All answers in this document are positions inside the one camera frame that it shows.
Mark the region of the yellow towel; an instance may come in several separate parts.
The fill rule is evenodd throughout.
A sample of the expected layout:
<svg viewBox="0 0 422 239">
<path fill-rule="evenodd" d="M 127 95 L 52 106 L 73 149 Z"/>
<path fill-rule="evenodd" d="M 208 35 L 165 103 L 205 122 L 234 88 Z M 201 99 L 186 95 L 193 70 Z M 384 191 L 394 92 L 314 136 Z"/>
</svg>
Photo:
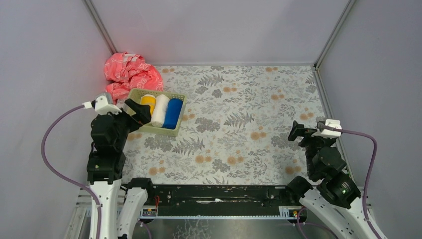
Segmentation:
<svg viewBox="0 0 422 239">
<path fill-rule="evenodd" d="M 156 106 L 156 97 L 151 94 L 146 94 L 141 97 L 141 105 L 149 106 L 150 107 L 150 114 L 153 115 Z"/>
</svg>

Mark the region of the cream towel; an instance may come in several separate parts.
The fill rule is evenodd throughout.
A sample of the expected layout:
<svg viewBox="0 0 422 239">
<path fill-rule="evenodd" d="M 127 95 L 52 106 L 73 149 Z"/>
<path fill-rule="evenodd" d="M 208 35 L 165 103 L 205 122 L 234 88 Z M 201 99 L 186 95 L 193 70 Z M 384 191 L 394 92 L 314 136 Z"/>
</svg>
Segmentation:
<svg viewBox="0 0 422 239">
<path fill-rule="evenodd" d="M 152 114 L 151 124 L 154 127 L 162 127 L 165 121 L 165 115 L 170 99 L 166 95 L 156 97 L 156 105 Z"/>
</svg>

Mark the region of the blue towel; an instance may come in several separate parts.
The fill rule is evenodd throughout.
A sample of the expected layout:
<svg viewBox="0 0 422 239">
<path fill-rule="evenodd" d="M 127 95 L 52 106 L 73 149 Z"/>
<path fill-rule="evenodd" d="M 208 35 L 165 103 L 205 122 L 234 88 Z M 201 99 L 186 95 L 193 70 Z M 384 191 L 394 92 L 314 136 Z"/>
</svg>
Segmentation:
<svg viewBox="0 0 422 239">
<path fill-rule="evenodd" d="M 165 114 L 163 128 L 175 129 L 179 120 L 180 112 L 182 109 L 183 101 L 173 98 L 168 102 L 167 111 Z"/>
</svg>

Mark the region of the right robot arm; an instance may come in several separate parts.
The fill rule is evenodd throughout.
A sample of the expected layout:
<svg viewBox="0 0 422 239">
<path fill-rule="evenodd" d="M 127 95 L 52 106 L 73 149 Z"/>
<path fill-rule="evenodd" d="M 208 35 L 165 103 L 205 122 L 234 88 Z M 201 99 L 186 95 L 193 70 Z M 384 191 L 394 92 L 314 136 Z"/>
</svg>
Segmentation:
<svg viewBox="0 0 422 239">
<path fill-rule="evenodd" d="M 373 152 L 363 190 L 343 170 L 346 162 L 334 146 L 342 134 L 365 137 L 372 141 Z M 336 239 L 385 239 L 368 211 L 367 196 L 370 176 L 378 149 L 376 139 L 368 134 L 346 130 L 339 120 L 319 121 L 316 128 L 293 122 L 288 140 L 301 137 L 299 147 L 305 149 L 307 178 L 295 177 L 287 186 L 302 208 L 296 213 L 296 225 L 304 234 L 301 216 L 305 210 L 314 213 L 325 229 Z"/>
</svg>

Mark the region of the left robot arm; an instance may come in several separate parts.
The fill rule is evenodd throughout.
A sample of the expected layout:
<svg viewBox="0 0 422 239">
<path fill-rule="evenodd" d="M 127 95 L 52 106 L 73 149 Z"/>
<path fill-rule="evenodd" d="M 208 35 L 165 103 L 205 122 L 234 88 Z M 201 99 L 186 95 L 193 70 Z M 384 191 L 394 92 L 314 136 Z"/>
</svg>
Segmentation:
<svg viewBox="0 0 422 239">
<path fill-rule="evenodd" d="M 146 202 L 154 198 L 149 178 L 132 179 L 126 199 L 119 212 L 118 194 L 126 161 L 124 147 L 128 135 L 151 121 L 149 105 L 128 99 L 125 104 L 134 111 L 130 115 L 107 97 L 99 96 L 85 106 L 98 114 L 91 122 L 93 147 L 89 154 L 87 173 L 92 196 L 90 238 L 130 239 Z"/>
</svg>

